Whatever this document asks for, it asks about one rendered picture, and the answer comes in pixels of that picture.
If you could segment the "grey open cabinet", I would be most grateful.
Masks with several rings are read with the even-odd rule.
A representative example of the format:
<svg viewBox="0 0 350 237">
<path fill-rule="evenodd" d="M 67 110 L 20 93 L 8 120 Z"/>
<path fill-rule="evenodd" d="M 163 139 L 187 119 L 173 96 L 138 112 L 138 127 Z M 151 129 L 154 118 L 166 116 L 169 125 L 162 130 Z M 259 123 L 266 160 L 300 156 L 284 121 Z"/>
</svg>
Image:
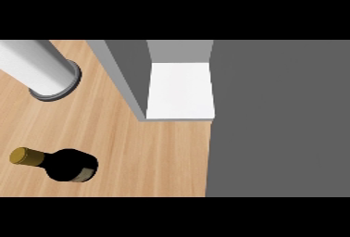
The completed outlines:
<svg viewBox="0 0 350 237">
<path fill-rule="evenodd" d="M 91 40 L 141 121 L 212 121 L 212 40 Z"/>
</svg>

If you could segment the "dark grey cabinet door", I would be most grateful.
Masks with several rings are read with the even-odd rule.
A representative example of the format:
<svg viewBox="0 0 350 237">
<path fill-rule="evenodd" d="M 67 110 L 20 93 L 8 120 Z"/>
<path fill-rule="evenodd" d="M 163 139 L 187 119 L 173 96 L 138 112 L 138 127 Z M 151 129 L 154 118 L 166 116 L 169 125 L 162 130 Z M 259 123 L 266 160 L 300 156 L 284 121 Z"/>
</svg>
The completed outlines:
<svg viewBox="0 0 350 237">
<path fill-rule="evenodd" d="M 350 41 L 219 41 L 210 196 L 350 196 Z"/>
</svg>

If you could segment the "black wine bottle gold cap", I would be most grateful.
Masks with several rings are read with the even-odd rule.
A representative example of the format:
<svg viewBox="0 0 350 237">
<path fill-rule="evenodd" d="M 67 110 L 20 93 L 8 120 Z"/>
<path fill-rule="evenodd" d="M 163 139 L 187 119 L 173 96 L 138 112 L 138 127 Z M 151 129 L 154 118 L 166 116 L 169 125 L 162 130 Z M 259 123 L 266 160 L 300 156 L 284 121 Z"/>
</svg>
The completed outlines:
<svg viewBox="0 0 350 237">
<path fill-rule="evenodd" d="M 9 155 L 9 162 L 43 168 L 55 181 L 86 182 L 100 169 L 100 161 L 91 154 L 67 148 L 46 153 L 27 147 L 17 148 Z"/>
</svg>

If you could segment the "white cylinder with grey base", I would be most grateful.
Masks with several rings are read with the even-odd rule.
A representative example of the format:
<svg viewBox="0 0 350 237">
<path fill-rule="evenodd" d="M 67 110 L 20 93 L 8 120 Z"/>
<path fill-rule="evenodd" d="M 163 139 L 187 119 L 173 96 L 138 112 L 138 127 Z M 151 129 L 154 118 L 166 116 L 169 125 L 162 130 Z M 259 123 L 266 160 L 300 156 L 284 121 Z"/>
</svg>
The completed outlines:
<svg viewBox="0 0 350 237">
<path fill-rule="evenodd" d="M 82 81 L 82 68 L 49 40 L 0 40 L 0 69 L 40 101 L 67 97 Z"/>
</svg>

